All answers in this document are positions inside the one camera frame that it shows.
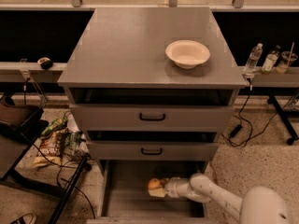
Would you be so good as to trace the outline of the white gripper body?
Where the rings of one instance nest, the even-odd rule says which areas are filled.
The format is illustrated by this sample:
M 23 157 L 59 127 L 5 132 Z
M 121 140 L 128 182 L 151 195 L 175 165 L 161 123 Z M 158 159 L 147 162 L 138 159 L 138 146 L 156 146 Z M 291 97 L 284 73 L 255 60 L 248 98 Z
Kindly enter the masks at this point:
M 164 185 L 166 194 L 171 198 L 186 197 L 190 192 L 187 178 L 172 177 Z

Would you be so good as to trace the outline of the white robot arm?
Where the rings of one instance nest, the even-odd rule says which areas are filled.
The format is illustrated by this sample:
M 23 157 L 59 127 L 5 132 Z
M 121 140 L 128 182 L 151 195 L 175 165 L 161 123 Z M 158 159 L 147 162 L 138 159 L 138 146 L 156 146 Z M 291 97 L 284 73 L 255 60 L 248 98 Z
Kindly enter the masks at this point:
M 284 199 L 274 190 L 262 186 L 250 189 L 241 198 L 207 176 L 196 173 L 190 178 L 152 178 L 148 192 L 154 197 L 185 197 L 197 203 L 212 200 L 239 224 L 295 224 Z

